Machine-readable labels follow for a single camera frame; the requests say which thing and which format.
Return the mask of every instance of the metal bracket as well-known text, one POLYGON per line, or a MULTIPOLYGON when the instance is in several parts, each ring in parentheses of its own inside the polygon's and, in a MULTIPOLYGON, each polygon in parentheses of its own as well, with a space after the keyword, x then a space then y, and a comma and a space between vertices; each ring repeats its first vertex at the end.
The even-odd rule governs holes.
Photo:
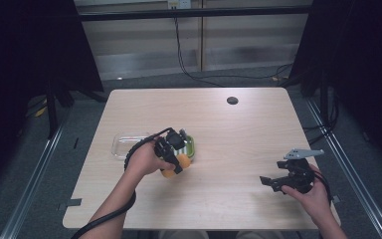
POLYGON ((70 199, 66 203, 61 203, 58 205, 58 211, 65 211, 70 206, 80 206, 82 204, 82 199, 70 199))
POLYGON ((340 197, 338 195, 334 195, 333 199, 331 201, 333 202, 333 204, 337 204, 337 203, 341 202, 342 200, 340 199, 340 197))
POLYGON ((310 149, 298 149, 293 148, 290 152, 288 152, 284 159, 303 159, 310 156, 318 156, 324 154, 323 149, 321 150, 310 150, 310 149))

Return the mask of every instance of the black curtain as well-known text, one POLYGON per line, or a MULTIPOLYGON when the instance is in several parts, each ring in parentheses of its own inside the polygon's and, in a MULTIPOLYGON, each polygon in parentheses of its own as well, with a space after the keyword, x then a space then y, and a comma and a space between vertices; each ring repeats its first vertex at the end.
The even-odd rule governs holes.
POLYGON ((289 77, 311 96, 325 73, 326 83, 382 149, 382 1, 314 0, 312 5, 330 11, 308 16, 289 77))
POLYGON ((45 94, 48 82, 66 91, 102 91, 74 1, 0 0, 0 167, 28 100, 45 94))

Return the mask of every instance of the aluminum frame rail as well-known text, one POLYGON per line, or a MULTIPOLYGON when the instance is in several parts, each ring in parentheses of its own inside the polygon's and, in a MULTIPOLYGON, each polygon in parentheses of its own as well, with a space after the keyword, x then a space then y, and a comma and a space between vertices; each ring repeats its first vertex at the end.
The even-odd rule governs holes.
POLYGON ((24 220, 27 217, 27 213, 33 203, 34 195, 39 189, 40 183, 42 181, 43 175, 45 174, 46 168, 51 161, 52 155, 55 148, 58 145, 59 139, 61 138, 62 132, 64 130, 65 124, 67 123, 68 117, 70 115, 71 109, 68 109, 63 117, 60 126, 57 128, 54 136, 48 139, 46 146, 40 156, 40 159, 33 171, 32 176, 20 198, 18 204, 11 214, 5 228, 2 231, 0 239, 15 239, 21 230, 24 220))
MULTIPOLYGON (((318 106, 313 100, 306 101, 311 111, 315 121, 318 125, 323 125, 321 114, 318 106)), ((376 228, 380 238, 382 238, 382 210, 375 202, 374 198, 371 196, 366 186, 359 177, 358 172, 355 170, 350 159, 346 155, 339 141, 333 134, 333 132, 327 132, 326 128, 323 126, 320 128, 325 139, 327 140, 330 149, 333 151, 334 156, 337 159, 340 167, 346 175, 349 183, 351 184, 356 196, 358 197, 361 205, 364 207, 365 212, 370 218, 372 224, 376 228)))
POLYGON ((280 15, 280 14, 306 14, 321 13, 325 9, 311 6, 284 6, 284 7, 254 7, 254 8, 199 8, 177 10, 152 10, 133 12, 105 12, 81 13, 81 21, 112 21, 131 19, 157 19, 157 18, 189 18, 189 17, 222 17, 222 16, 249 16, 249 15, 280 15))

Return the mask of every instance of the table top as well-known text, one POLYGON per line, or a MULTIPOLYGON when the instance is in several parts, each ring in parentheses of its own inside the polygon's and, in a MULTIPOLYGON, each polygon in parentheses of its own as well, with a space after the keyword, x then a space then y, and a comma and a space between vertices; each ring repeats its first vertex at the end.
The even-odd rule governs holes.
MULTIPOLYGON (((111 92, 64 226, 87 224, 123 173, 111 145, 120 132, 185 128, 195 141, 189 168, 171 178, 144 177, 128 211, 126 229, 316 229, 297 201, 264 186, 278 178, 277 161, 309 145, 287 91, 280 88, 115 90, 111 92), (227 98, 238 99, 230 105, 227 98)), ((315 159, 309 157, 316 165, 315 159)), ((334 216, 338 215, 332 206, 334 216)))

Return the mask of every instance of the human hand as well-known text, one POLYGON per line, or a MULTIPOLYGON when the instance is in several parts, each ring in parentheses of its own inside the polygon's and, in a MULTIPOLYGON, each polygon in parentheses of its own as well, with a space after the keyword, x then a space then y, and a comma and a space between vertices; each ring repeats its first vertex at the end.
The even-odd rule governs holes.
MULTIPOLYGON (((309 166, 312 170, 317 172, 317 175, 320 174, 320 170, 317 167, 312 164, 309 166)), ((314 179, 312 189, 306 194, 302 194, 296 189, 286 185, 282 186, 282 191, 299 201, 315 224, 317 224, 319 219, 329 218, 330 216, 333 217, 330 210, 327 191, 318 178, 314 179)))
POLYGON ((155 140, 148 142, 135 151, 129 159, 127 171, 133 171, 135 175, 144 176, 162 168, 175 169, 175 165, 166 162, 154 153, 155 140))

